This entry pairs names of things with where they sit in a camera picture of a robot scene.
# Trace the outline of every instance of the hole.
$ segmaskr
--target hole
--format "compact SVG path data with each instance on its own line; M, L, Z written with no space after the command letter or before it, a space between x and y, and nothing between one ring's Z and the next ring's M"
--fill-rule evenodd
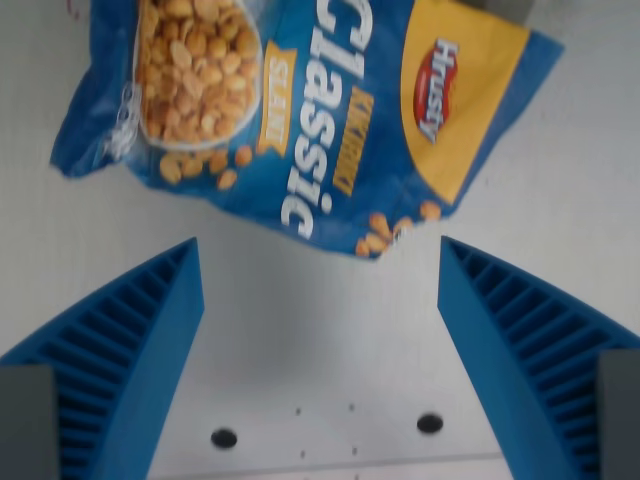
M467 272L469 276L473 280L487 267L489 262L487 262L484 258L478 257L476 255L471 255L469 260L469 264L467 266Z
M554 353L547 354L544 358L540 359L537 364L533 365L529 372L531 375L538 375L556 365L569 360L579 355L584 355L585 352L594 349L595 347L603 344L607 341L607 336L600 332L592 332L586 336L574 340L570 344L565 344L562 348L557 348ZM550 340L544 348L549 347L553 340Z
M107 317L98 317L89 313L81 320L81 323L97 334L129 350L135 351L138 345L135 337L131 337L127 330L123 330L124 327L120 327L119 324L114 324L114 322Z
M155 305L143 294L137 293L133 288L124 287L116 294L118 300L125 303L128 307L139 313L145 318L153 318Z
M157 278L149 272L144 272L134 280L134 283L140 290L159 302L164 297L164 285Z
M478 290L484 296L492 292L509 274L496 265L490 265L482 271L482 275L476 278Z
M67 349L63 344L50 342L42 348L42 354L89 376L106 380L113 385L118 385L122 380L118 374L109 368L105 368L96 361Z
M86 393L87 395L93 395L105 400L111 400L114 397L112 392L109 392L104 388L100 388L81 378L76 378L60 371L56 371L56 380L60 385L67 386L73 390L78 390L79 392Z
M68 428L69 430L80 430L82 432L100 433L100 426L91 423L76 420L71 417L60 416L58 424L61 428Z
M506 283L500 284L491 293L489 300L489 308L492 312L497 313L507 306L512 300L518 298L518 296L525 291L527 284L519 278L512 278L507 280Z
M91 405L77 398L73 398L68 394L60 394L58 396L58 406L68 408L69 410L78 410L80 412L90 413L92 415L106 416L107 411L99 406Z
M221 428L211 434L211 443L219 450L230 450L238 443L238 436L229 428Z
M442 430L444 422L437 413L427 413L418 420L418 430L424 435L433 435Z
M153 266L153 273L160 277L160 279L167 285L171 283L173 272L173 266L166 259L159 260L158 263Z
M171 260L173 260L176 263L176 265L180 265L180 262L182 262L182 259L184 258L185 253L187 253L187 247L182 247L177 252L173 252L171 254Z
M452 243L451 247L453 248L454 253L460 260L464 261L467 258L467 255L469 254L469 250L464 248L462 245Z
M93 448L94 443L89 440L69 438L64 434L60 435L60 446L67 448Z
M110 348L106 342L96 340L73 327L68 327L62 332L61 336L75 347L87 350L89 353L98 355L99 357L121 367L129 366L129 361L121 354Z
M500 311L497 315L498 322L503 328L511 328L512 325L542 305L545 300L547 297L539 291L528 290Z
M138 337L142 337L146 330L146 319L141 319L138 312L115 298L104 300L98 306L98 311Z
M529 315L521 325L518 325L518 327L509 334L509 340L514 344L521 342L528 335L532 334L537 329L544 327L551 320L559 317L566 311L566 308L557 302L544 304L544 306L539 310L536 309L535 311L530 312L531 315Z
M533 343L529 344L527 347L522 349L522 351L520 352L520 357L523 360L526 360L534 356L536 353L539 353L545 350L546 348L551 347L556 343L564 340L569 335L572 335L576 333L578 330L580 330L581 328L583 328L585 324L584 320L581 320L576 316L570 317L566 320L561 317L557 317L557 318L558 319L556 321L553 321L553 323L549 324L549 327L545 333L542 333ZM552 361L551 365L552 366L556 365L556 363L561 363L561 361L560 360L558 360L558 362ZM542 362L542 365L543 365L542 368L534 366L533 372L531 374L537 375L541 371L544 371L545 363Z

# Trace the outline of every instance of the peanut bag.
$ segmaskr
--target peanut bag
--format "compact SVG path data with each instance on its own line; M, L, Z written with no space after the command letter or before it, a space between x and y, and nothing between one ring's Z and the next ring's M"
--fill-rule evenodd
M450 0L93 0L51 163L375 258L451 215L562 48Z

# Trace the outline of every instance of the red oval logo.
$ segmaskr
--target red oval logo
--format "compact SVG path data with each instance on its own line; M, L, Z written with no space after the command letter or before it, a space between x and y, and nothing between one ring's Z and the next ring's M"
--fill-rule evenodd
M451 85L458 73L458 46L438 39L422 60L413 94L413 115L418 128L431 141L450 113Z

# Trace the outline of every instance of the white table surface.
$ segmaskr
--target white table surface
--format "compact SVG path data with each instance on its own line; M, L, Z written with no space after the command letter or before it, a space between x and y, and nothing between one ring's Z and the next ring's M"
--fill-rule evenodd
M369 264L152 192L124 167L63 179L48 159L88 63L88 25L63 0L4 0L0 353L195 235L207 310L151 478L509 478L436 309L440 236L640 332L639 5L539 0L529 22L565 56L453 219ZM415 422L430 410L445 428L424 438ZM209 442L223 425L238 432L232 452ZM413 466L376 467L403 462Z

